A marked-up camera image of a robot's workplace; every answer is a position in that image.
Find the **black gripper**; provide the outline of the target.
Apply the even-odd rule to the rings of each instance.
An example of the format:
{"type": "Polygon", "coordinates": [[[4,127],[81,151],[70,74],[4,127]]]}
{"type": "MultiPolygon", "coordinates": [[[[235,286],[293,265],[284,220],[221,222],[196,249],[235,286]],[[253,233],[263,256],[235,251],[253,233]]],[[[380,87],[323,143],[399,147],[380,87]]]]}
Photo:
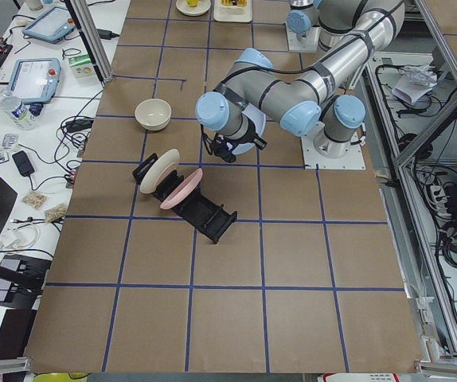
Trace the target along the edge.
{"type": "Polygon", "coordinates": [[[252,148],[252,132],[246,131],[239,137],[223,136],[223,147],[233,154],[244,154],[252,148]]]}

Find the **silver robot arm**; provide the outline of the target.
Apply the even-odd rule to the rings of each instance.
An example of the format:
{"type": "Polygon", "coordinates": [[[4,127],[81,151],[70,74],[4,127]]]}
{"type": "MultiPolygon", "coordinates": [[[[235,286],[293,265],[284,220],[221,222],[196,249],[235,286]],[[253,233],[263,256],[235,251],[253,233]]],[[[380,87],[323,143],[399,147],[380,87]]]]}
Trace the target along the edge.
{"type": "Polygon", "coordinates": [[[256,124],[244,114],[253,105],[285,131],[301,137],[311,131],[322,114],[321,105],[336,88],[365,64],[376,51],[387,47],[404,22],[402,1],[321,1],[295,7],[287,22],[296,33],[316,22],[318,43],[324,54],[296,72],[290,83],[277,78],[277,70],[260,51],[247,48],[228,75],[196,103],[196,118],[207,152],[232,163],[235,149],[248,144],[262,150],[267,143],[256,124]]]}
{"type": "Polygon", "coordinates": [[[290,11],[286,18],[286,27],[297,38],[307,37],[308,33],[320,26],[319,7],[322,0],[290,0],[290,11]]]}

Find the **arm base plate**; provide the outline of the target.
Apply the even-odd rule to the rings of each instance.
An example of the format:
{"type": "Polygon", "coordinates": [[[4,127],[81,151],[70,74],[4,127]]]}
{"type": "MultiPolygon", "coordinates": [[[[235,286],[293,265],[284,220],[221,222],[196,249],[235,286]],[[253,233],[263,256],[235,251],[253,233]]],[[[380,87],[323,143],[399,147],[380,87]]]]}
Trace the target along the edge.
{"type": "Polygon", "coordinates": [[[329,141],[323,129],[301,138],[306,170],[366,170],[357,133],[344,143],[329,141]]]}
{"type": "Polygon", "coordinates": [[[288,50],[293,53],[315,53],[318,49],[320,32],[320,26],[312,26],[304,34],[298,34],[286,25],[288,50]]]}

